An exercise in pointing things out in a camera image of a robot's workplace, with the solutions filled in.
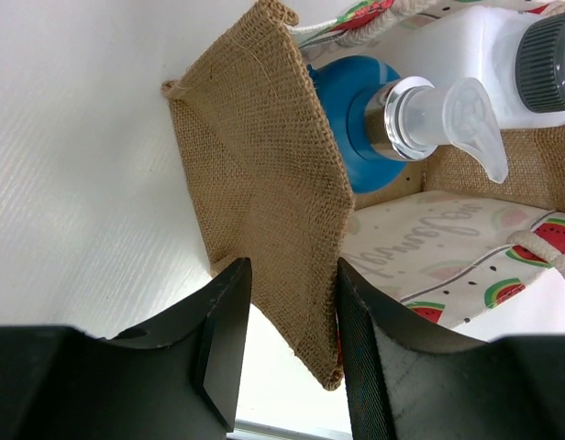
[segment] textured white wall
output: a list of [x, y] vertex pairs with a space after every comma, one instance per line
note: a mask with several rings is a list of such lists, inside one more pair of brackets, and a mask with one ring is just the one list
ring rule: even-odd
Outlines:
[[[331, 11], [290, 3], [302, 24]], [[251, 5], [0, 0], [0, 324], [113, 336], [208, 282], [160, 86]], [[341, 393], [252, 310], [247, 418], [349, 429]]]

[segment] burlap flap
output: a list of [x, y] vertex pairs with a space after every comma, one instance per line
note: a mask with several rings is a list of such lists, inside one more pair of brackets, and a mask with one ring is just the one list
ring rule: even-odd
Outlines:
[[335, 389], [332, 291], [353, 196], [286, 27], [296, 23], [260, 0], [162, 91], [213, 272], [250, 257], [252, 301]]
[[473, 158], [439, 147], [427, 160], [424, 191], [444, 190], [565, 212], [565, 126], [503, 133], [509, 177], [489, 181]]

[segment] watermelon slice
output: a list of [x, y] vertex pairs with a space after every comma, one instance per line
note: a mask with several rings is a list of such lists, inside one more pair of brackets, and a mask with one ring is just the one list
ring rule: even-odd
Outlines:
[[497, 305], [505, 302], [509, 298], [517, 295], [525, 288], [525, 284], [518, 278], [509, 278], [496, 282], [486, 290], [484, 294], [484, 303], [489, 309], [493, 309]]
[[437, 302], [417, 301], [410, 302], [407, 304], [407, 307], [419, 316], [423, 316], [428, 321], [437, 324], [446, 306]]
[[529, 9], [526, 12], [529, 12], [531, 14], [541, 14], [543, 11], [545, 11], [548, 8], [549, 5], [543, 5], [540, 7], [536, 7], [535, 9]]
[[[546, 223], [535, 230], [536, 235], [542, 237], [551, 246], [565, 255], [565, 220], [562, 218], [549, 218]], [[506, 251], [506, 256], [532, 266], [548, 268], [549, 264], [537, 255], [529, 252], [524, 247], [513, 246]]]
[[338, 22], [340, 24], [329, 30], [329, 32], [353, 30], [368, 25], [374, 18], [378, 17], [382, 12], [391, 7], [393, 3], [394, 0], [360, 2], [356, 5], [356, 7], [351, 8], [345, 16], [339, 17]]
[[529, 220], [529, 216], [521, 208], [517, 206], [509, 206], [503, 209], [499, 209], [493, 214], [491, 218], [491, 223], [494, 229], [506, 229], [508, 227], [521, 226], [524, 222]]

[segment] blue bottle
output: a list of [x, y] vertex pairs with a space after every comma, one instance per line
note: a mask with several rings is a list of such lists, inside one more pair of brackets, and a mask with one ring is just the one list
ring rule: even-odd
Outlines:
[[[400, 79], [385, 63], [365, 56], [309, 67], [316, 93], [344, 160], [355, 193], [371, 193], [391, 183], [407, 161], [423, 160], [438, 145], [452, 144], [478, 160], [494, 182], [508, 174], [501, 133], [482, 84], [464, 78], [436, 89], [420, 77]], [[365, 119], [378, 125], [388, 142], [372, 144]]]

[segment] clear pump head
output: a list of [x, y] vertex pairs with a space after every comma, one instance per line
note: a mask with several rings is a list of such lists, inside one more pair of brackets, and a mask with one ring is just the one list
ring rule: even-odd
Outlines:
[[384, 124], [400, 160], [422, 160], [438, 145], [452, 144], [478, 160], [490, 180], [502, 183], [508, 173], [501, 131], [481, 82], [462, 78], [450, 88], [409, 77], [384, 91]]

